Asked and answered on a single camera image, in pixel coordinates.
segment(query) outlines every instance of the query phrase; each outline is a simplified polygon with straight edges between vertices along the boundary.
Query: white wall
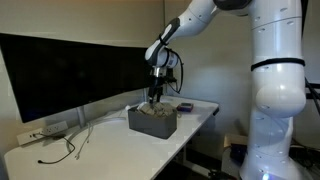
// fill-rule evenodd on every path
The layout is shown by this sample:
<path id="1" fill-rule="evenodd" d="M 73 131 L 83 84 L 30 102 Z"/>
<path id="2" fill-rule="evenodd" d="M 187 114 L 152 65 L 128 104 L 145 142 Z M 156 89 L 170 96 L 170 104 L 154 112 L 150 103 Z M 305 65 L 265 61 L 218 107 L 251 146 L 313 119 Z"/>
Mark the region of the white wall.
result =
<path id="1" fill-rule="evenodd" d="M 162 0 L 0 0 L 0 32 L 119 46 L 148 47 L 163 28 Z M 88 119 L 141 100 L 142 90 L 85 107 Z M 0 155 L 17 147 L 16 135 L 66 120 L 75 109 L 23 124 L 0 54 Z M 0 163 L 0 179 L 6 179 Z"/>
<path id="2" fill-rule="evenodd" d="M 179 16 L 190 0 L 166 0 L 166 22 Z M 306 76 L 311 82 L 320 82 L 320 2 L 311 0 L 304 36 Z M 221 159 L 226 133 L 247 135 L 251 107 L 252 43 L 248 17 L 220 13 L 200 35 L 177 39 L 170 47 L 185 63 L 185 79 L 180 95 L 193 99 L 217 102 L 220 112 L 194 138 L 192 147 Z M 301 143 L 318 145 L 320 118 L 314 105 L 295 121 L 294 136 Z"/>

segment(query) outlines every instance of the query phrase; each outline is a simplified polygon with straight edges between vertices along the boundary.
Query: desk leg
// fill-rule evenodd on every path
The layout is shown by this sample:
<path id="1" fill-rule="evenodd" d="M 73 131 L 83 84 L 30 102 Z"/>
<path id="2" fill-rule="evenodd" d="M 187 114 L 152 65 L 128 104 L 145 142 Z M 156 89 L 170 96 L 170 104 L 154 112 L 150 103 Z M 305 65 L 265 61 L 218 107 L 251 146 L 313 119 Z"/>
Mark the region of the desk leg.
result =
<path id="1" fill-rule="evenodd" d="M 193 172 L 196 172 L 198 174 L 201 174 L 205 177 L 208 177 L 209 178 L 209 172 L 210 170 L 209 169 L 206 169 L 202 166 L 199 166 L 198 164 L 194 164 L 190 161 L 187 160 L 187 148 L 186 146 L 183 147 L 183 160 L 182 160 L 182 163 L 181 162 L 178 162 L 179 164 L 187 167 L 188 169 L 192 170 Z"/>
<path id="2" fill-rule="evenodd" d="M 78 113 L 80 128 L 83 128 L 86 124 L 86 116 L 84 114 L 84 106 L 77 107 L 77 113 Z"/>

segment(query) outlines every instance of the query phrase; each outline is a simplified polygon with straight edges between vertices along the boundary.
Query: black monitor screen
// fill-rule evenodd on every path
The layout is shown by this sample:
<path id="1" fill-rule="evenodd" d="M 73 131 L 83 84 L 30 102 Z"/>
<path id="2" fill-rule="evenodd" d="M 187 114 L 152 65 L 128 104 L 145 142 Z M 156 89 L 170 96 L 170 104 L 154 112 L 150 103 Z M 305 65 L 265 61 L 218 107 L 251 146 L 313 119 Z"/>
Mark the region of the black monitor screen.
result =
<path id="1" fill-rule="evenodd" d="M 0 34 L 23 122 L 148 87 L 146 48 Z"/>

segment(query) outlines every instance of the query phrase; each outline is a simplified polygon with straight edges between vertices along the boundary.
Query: floor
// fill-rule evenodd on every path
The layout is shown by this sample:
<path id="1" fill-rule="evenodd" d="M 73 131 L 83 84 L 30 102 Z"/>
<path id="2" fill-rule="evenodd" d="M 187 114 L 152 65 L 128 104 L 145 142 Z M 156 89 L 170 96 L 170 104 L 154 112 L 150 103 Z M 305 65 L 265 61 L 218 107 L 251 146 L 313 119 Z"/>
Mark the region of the floor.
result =
<path id="1" fill-rule="evenodd" d="M 187 149 L 187 160 L 201 165 L 203 167 L 206 167 L 208 169 L 221 169 L 221 161 L 203 155 L 201 153 L 195 152 L 191 149 Z M 156 178 L 156 180 L 168 179 L 208 180 L 207 177 L 197 174 L 189 170 L 188 168 L 175 163 L 174 161 L 170 162 Z"/>

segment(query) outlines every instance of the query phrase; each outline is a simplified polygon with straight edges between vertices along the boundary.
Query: wall outlet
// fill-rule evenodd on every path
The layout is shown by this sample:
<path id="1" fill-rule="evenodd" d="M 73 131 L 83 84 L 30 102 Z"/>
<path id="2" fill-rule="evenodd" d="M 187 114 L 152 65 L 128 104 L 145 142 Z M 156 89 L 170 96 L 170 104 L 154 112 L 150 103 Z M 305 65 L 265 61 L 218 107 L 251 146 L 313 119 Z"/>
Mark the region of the wall outlet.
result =
<path id="1" fill-rule="evenodd" d="M 39 128 L 36 130 L 32 130 L 32 131 L 20 134 L 17 136 L 17 139 L 18 139 L 19 145 L 21 146 L 23 144 L 27 144 L 29 142 L 44 138 L 44 136 L 35 135 L 35 134 L 41 133 L 44 135 L 52 135 L 67 129 L 68 129 L 68 125 L 66 121 L 62 121 L 47 127 Z"/>

